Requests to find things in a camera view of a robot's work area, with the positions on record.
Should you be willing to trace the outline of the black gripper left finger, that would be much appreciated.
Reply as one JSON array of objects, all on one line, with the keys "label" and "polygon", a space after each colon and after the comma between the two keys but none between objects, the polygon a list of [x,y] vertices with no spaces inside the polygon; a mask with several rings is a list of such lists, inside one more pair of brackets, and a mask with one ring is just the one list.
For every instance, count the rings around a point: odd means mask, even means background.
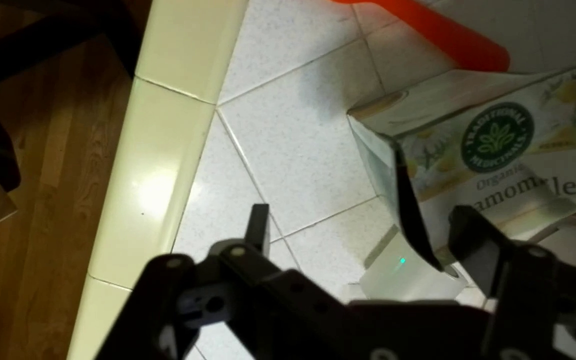
[{"label": "black gripper left finger", "polygon": [[151,258],[94,360],[186,360],[223,324],[253,360],[480,360],[484,309],[454,300],[343,304],[265,258],[269,208],[199,261]]}]

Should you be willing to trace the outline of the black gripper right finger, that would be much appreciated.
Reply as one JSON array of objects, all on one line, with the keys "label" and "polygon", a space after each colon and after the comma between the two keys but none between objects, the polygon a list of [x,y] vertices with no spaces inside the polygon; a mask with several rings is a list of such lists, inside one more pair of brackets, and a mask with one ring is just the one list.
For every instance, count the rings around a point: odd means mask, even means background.
[{"label": "black gripper right finger", "polygon": [[496,302],[484,330],[484,360],[572,360],[556,348],[556,328],[576,339],[576,266],[508,238],[472,206],[451,209],[448,247]]}]

